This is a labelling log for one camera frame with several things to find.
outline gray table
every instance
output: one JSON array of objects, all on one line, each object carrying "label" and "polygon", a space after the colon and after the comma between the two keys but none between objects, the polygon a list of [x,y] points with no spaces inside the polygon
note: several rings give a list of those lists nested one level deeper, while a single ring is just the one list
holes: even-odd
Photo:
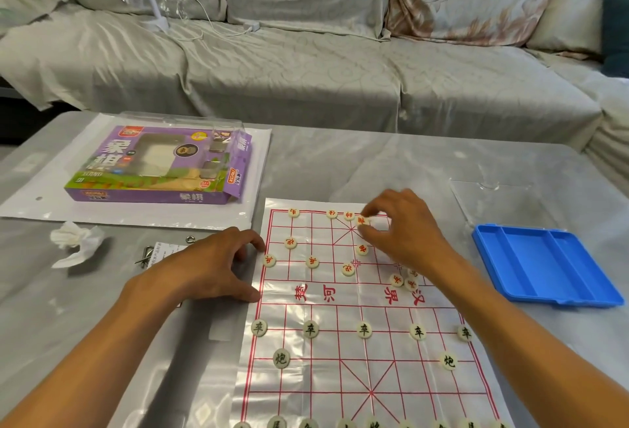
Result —
[{"label": "gray table", "polygon": [[[0,198],[18,190],[76,136],[93,115],[60,115],[0,164]],[[45,155],[39,163],[25,159]],[[455,249],[485,271],[449,180],[530,185],[559,227],[578,234],[629,297],[629,204],[587,159],[565,146],[273,127],[253,228],[267,197],[366,202],[388,186],[408,186],[433,210]],[[511,217],[530,219],[514,207]],[[22,399],[93,327],[124,282],[137,274],[142,248],[183,244],[201,232],[104,227],[95,257],[53,271],[64,253],[48,240],[59,223],[0,220],[0,417]],[[251,277],[252,264],[240,268]],[[629,387],[629,310],[522,308],[579,354]],[[232,340],[208,340],[213,317],[238,312]],[[111,421],[115,428],[224,427],[228,419],[246,306],[226,300],[186,303],[158,333]],[[536,426],[496,371],[518,428]]]}]

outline left hand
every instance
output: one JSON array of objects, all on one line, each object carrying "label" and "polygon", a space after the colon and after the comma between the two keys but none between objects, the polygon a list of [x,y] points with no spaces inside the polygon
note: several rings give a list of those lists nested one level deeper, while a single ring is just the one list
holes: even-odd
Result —
[{"label": "left hand", "polygon": [[259,252],[265,249],[264,241],[254,230],[230,227],[162,259],[146,275],[159,274],[168,287],[180,289],[177,295],[182,299],[230,295],[245,302],[258,302],[260,293],[232,272],[234,257],[243,261],[249,243]]}]

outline crumpled tissue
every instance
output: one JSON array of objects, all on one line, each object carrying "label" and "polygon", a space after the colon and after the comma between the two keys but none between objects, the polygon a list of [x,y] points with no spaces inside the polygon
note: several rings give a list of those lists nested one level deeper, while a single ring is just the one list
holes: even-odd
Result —
[{"label": "crumpled tissue", "polygon": [[61,249],[79,247],[77,252],[52,265],[53,269],[76,266],[94,256],[96,249],[105,239],[105,232],[94,226],[91,229],[80,228],[72,221],[66,221],[59,229],[50,232],[50,240]]}]

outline gray sofa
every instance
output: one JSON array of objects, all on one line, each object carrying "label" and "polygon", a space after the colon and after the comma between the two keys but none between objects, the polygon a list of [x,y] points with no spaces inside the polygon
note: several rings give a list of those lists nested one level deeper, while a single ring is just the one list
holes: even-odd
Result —
[{"label": "gray sofa", "polygon": [[[392,0],[200,1],[218,33],[251,21],[261,29],[224,37],[186,1],[193,20],[170,19],[169,34],[155,34],[140,25],[148,9],[75,0],[10,29],[0,74],[42,110],[60,100],[108,113],[566,144],[629,195],[629,86],[554,55],[600,53],[601,0],[541,0],[528,34],[517,33],[526,40],[498,46],[470,20],[491,21],[492,0],[422,0],[434,15],[425,38],[389,25]],[[418,9],[403,17],[423,32]],[[593,25],[574,25],[584,17]]]}]

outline hand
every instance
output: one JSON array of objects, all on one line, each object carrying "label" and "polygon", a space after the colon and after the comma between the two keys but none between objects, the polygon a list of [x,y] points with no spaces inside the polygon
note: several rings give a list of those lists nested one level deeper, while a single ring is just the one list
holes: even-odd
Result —
[{"label": "hand", "polygon": [[234,257],[243,261],[251,243],[264,251],[264,241],[252,229],[230,227],[201,239],[153,265],[149,272],[159,274],[165,286],[177,288],[181,299],[205,299],[230,295],[246,302],[258,302],[260,293],[232,272]]},{"label": "hand", "polygon": [[458,254],[446,241],[426,202],[406,188],[384,190],[362,210],[363,216],[387,213],[389,231],[369,225],[358,226],[360,235],[398,264],[430,277],[441,263]]}]

